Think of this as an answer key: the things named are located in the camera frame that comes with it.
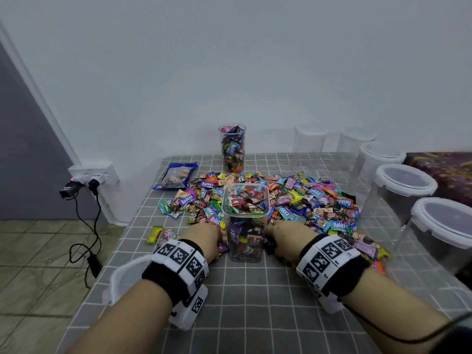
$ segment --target candy bag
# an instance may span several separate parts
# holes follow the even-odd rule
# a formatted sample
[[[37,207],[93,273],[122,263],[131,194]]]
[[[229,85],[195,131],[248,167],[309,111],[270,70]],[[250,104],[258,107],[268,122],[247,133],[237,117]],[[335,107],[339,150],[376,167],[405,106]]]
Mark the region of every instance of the candy bag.
[[[161,182],[155,185],[152,189],[185,189],[192,171],[197,167],[197,162],[188,164],[170,163]]]

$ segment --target person's left hand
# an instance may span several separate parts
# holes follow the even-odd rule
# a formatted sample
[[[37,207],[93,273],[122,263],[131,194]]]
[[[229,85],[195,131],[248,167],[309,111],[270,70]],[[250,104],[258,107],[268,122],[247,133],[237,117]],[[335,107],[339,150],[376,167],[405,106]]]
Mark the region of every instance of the person's left hand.
[[[218,239],[221,240],[221,231],[215,225],[206,222],[192,225],[180,238],[186,238],[199,245],[208,263],[220,255]]]

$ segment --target person's right hand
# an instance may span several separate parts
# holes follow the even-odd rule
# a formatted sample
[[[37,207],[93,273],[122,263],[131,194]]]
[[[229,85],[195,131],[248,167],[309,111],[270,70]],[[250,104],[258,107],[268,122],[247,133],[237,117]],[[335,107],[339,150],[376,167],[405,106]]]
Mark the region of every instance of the person's right hand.
[[[265,228],[265,234],[277,243],[275,255],[292,263],[300,262],[300,252],[317,235],[308,226],[287,220],[276,220],[274,226]]]

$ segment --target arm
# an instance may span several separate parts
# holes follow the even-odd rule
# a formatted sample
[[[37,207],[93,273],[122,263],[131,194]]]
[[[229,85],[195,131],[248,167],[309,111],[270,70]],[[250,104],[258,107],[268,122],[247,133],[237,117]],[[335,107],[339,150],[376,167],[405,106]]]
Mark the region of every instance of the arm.
[[[182,238],[197,243],[210,263],[219,255],[220,236],[216,226],[203,223],[193,225]],[[159,285],[139,280],[67,353],[148,353],[171,311],[172,301]]]
[[[266,233],[277,242],[276,255],[294,263],[300,261],[300,252],[317,235],[293,221],[276,221]],[[401,339],[421,338],[449,321],[443,313],[370,268],[364,271],[355,289],[341,299],[370,322]],[[401,344],[359,322],[383,353],[428,353],[443,337],[439,335],[418,345]]]

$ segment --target cylindrical jar filled with candy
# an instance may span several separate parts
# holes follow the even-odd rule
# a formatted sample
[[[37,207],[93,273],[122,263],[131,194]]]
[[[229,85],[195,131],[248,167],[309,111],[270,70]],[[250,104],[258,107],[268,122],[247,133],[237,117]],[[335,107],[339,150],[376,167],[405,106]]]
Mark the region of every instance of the cylindrical jar filled with candy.
[[[268,188],[262,184],[230,184],[223,197],[229,257],[235,262],[260,262],[270,211]]]
[[[244,124],[225,124],[220,127],[223,170],[229,173],[244,171]]]

